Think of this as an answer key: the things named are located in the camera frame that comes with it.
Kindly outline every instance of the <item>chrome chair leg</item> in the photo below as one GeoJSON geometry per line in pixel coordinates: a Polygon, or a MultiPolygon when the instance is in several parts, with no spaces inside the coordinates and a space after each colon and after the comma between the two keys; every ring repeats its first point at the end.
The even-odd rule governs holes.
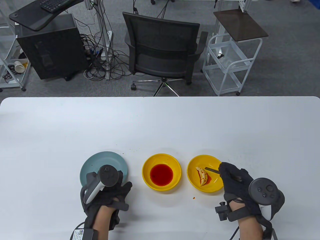
{"type": "Polygon", "coordinates": [[[173,81],[177,81],[177,80],[183,80],[182,78],[180,79],[168,79],[167,82],[173,82],[173,81]]]}
{"type": "Polygon", "coordinates": [[[165,85],[167,85],[167,87],[168,87],[172,92],[174,92],[178,97],[180,97],[179,94],[178,94],[176,91],[174,91],[174,89],[173,89],[168,83],[165,83],[165,85]]]}
{"type": "Polygon", "coordinates": [[[156,97],[156,96],[158,95],[158,93],[159,93],[159,91],[160,91],[160,89],[161,89],[162,85],[163,85],[163,82],[161,82],[161,83],[160,83],[160,85],[159,85],[159,87],[158,87],[157,91],[153,94],[153,96],[154,96],[154,97],[156,97]]]}
{"type": "Polygon", "coordinates": [[[132,83],[159,83],[161,80],[136,80],[132,81],[132,83]]]}

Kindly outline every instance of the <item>red sauce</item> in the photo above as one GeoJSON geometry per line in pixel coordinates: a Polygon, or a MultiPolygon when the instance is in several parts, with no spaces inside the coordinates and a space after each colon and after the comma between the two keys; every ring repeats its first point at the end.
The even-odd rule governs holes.
{"type": "Polygon", "coordinates": [[[206,182],[204,185],[209,184],[209,183],[211,182],[211,180],[212,180],[212,178],[211,178],[210,175],[208,174],[208,180],[207,180],[207,182],[206,182]]]}
{"type": "Polygon", "coordinates": [[[163,187],[172,181],[173,171],[166,164],[158,164],[151,169],[150,178],[155,185],[163,187]]]}

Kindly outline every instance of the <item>computer tower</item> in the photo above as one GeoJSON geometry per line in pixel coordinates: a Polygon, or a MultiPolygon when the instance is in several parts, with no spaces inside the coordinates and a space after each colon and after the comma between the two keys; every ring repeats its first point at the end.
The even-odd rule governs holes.
{"type": "Polygon", "coordinates": [[[88,66],[72,14],[58,15],[38,32],[22,25],[16,25],[15,32],[40,79],[68,77],[88,66]]]}

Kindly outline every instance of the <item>dumpling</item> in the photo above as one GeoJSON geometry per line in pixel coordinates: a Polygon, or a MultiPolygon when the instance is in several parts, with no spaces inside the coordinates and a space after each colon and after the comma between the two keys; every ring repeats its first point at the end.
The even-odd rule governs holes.
{"type": "Polygon", "coordinates": [[[200,175],[200,186],[205,185],[208,180],[208,175],[205,170],[203,170],[201,167],[196,167],[196,169],[199,172],[200,175]]]}

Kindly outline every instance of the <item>black glove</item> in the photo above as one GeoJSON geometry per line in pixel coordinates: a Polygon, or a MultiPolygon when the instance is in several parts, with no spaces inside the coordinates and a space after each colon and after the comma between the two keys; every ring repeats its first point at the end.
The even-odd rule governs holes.
{"type": "Polygon", "coordinates": [[[119,180],[117,184],[113,187],[104,187],[102,191],[99,191],[96,197],[88,204],[84,203],[83,199],[83,192],[86,189],[86,186],[84,186],[81,190],[81,203],[82,207],[84,209],[84,212],[87,215],[87,218],[84,222],[84,228],[92,228],[94,221],[96,219],[96,216],[98,214],[98,211],[101,206],[107,206],[107,207],[113,207],[116,210],[113,212],[110,220],[110,226],[109,230],[113,230],[115,225],[119,224],[119,217],[118,213],[119,210],[127,211],[129,208],[129,205],[125,203],[125,197],[128,195],[128,193],[131,190],[132,183],[127,182],[123,186],[121,186],[122,179],[123,179],[123,173],[121,171],[119,172],[119,180]]]}
{"type": "Polygon", "coordinates": [[[261,215],[259,205],[249,195],[249,185],[253,178],[247,170],[238,169],[230,163],[221,163],[219,172],[224,186],[224,198],[227,203],[239,197],[245,203],[250,214],[261,215]]]}

